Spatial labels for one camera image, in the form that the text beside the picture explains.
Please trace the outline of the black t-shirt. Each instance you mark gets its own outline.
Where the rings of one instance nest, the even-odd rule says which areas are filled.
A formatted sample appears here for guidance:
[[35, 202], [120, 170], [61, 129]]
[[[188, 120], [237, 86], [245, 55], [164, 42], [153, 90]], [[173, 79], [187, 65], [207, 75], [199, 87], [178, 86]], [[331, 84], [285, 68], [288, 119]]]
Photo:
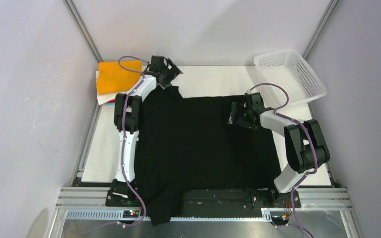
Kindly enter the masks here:
[[183, 98], [156, 88], [143, 101], [135, 186], [154, 226], [183, 212], [185, 192], [269, 188], [281, 173], [270, 130], [227, 123], [243, 95]]

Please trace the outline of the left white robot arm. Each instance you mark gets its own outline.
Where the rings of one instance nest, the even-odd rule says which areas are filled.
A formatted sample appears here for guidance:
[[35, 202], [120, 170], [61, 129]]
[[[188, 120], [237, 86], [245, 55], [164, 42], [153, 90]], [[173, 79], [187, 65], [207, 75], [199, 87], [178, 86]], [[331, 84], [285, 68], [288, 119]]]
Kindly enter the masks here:
[[123, 56], [117, 62], [99, 64], [97, 92], [110, 95], [114, 103], [114, 126], [119, 133], [119, 162], [107, 193], [106, 206], [131, 206], [139, 196], [132, 187], [135, 179], [135, 151], [143, 126], [143, 102], [158, 86], [165, 89], [182, 71], [165, 56], [152, 55], [150, 61]]

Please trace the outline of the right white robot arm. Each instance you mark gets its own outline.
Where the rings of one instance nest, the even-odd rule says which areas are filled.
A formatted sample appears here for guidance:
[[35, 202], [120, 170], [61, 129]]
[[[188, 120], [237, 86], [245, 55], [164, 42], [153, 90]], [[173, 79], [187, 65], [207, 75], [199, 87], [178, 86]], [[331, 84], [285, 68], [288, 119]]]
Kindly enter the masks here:
[[293, 201], [297, 187], [330, 160], [330, 152], [317, 120], [299, 121], [266, 107], [260, 93], [245, 93], [243, 103], [232, 102], [227, 123], [246, 129], [262, 127], [284, 137], [287, 165], [269, 189], [271, 205], [281, 207]]

